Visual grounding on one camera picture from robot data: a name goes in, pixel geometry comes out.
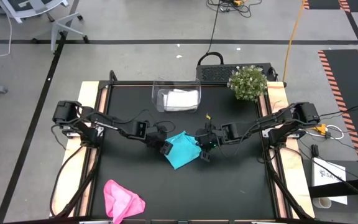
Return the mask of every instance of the black table surface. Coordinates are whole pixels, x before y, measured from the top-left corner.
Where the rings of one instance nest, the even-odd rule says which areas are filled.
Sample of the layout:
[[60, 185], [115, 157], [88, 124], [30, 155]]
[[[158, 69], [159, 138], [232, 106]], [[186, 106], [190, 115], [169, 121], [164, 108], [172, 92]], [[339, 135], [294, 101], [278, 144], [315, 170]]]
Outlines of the black table surface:
[[[170, 120], [176, 129], [168, 137], [186, 131], [194, 134], [207, 122], [216, 125], [257, 118], [253, 102], [237, 101], [222, 86], [203, 86], [201, 104], [194, 113], [158, 112], [151, 102], [151, 86], [115, 86], [108, 114], [120, 119], [134, 117], [148, 109], [157, 121]], [[150, 120], [142, 114], [138, 119]], [[237, 145], [223, 146], [233, 155]], [[112, 179], [138, 194], [145, 212], [130, 219], [143, 220], [245, 220], [274, 218], [272, 197], [265, 166], [257, 162], [262, 154], [259, 134], [241, 145], [235, 157], [226, 159], [218, 148], [211, 151], [211, 162], [196, 159], [174, 170], [167, 159], [145, 144], [128, 140], [115, 131], [106, 131], [99, 170], [91, 203], [93, 218], [107, 218], [103, 188]]]

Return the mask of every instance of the white cup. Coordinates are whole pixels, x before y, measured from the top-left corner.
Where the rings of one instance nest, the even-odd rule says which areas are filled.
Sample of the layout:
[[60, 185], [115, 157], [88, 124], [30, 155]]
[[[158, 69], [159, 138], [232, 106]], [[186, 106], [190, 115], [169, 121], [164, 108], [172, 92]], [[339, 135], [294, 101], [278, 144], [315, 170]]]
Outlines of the white cup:
[[318, 208], [330, 208], [332, 205], [332, 202], [329, 198], [323, 197], [323, 198], [314, 198], [313, 199], [313, 205], [315, 205]]

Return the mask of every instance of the teal cloth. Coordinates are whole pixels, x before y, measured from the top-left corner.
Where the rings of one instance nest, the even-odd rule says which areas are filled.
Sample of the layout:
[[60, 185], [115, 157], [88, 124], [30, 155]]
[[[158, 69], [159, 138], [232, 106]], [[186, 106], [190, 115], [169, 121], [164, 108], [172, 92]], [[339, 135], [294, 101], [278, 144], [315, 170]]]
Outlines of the teal cloth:
[[166, 141], [173, 144], [171, 151], [168, 155], [165, 155], [165, 157], [175, 170], [200, 155], [201, 148], [196, 146], [196, 139], [186, 135], [186, 131], [174, 137], [170, 137]]

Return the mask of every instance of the pink cloth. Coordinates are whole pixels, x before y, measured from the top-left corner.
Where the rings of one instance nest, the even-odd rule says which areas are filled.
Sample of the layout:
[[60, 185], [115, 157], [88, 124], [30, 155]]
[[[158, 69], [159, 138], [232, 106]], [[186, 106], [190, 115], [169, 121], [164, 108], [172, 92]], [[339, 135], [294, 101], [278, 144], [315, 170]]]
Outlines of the pink cloth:
[[139, 195], [113, 180], [107, 181], [103, 193], [107, 216], [112, 218], [114, 224], [120, 224], [125, 217], [144, 212], [146, 203]]

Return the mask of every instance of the yellow cable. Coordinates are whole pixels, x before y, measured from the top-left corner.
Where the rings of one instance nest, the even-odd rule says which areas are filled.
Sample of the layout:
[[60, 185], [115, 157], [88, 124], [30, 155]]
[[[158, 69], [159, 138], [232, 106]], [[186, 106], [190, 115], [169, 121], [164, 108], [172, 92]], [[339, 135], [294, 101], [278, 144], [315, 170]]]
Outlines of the yellow cable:
[[298, 17], [296, 18], [295, 25], [293, 26], [290, 42], [288, 43], [287, 54], [285, 56], [285, 62], [284, 62], [283, 82], [285, 81], [285, 77], [287, 75], [287, 60], [288, 60], [288, 56], [289, 56], [290, 50], [291, 50], [292, 39], [294, 38], [294, 36], [296, 34], [296, 29], [298, 28], [298, 23], [299, 23], [299, 20], [300, 20], [300, 18], [302, 16], [303, 5], [305, 5], [305, 2], [306, 2], [306, 0], [302, 0], [302, 4], [301, 4], [301, 8], [299, 9]]

